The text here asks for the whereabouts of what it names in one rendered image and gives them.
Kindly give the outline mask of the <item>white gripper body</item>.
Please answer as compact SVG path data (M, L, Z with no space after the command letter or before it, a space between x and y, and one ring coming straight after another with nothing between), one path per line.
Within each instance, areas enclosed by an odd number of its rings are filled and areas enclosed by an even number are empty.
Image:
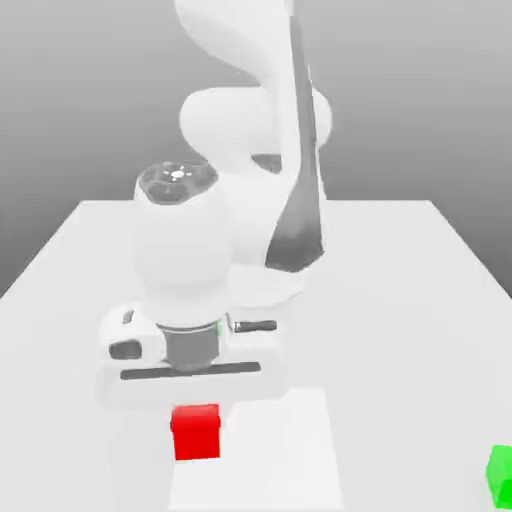
M116 342L98 350L95 392L112 410L171 409L281 397L286 351L279 342L222 342L219 355L180 370L160 342Z

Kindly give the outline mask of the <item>small red cube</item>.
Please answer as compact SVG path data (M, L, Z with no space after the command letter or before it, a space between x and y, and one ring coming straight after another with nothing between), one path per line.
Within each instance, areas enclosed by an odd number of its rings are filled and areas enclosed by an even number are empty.
M170 430L177 461L220 457L221 418L218 404L177 406Z

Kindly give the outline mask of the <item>small green cube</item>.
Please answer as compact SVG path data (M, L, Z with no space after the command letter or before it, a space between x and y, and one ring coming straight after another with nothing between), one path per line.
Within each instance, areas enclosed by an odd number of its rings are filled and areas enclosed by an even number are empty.
M494 506L512 510L512 446L492 446L485 475Z

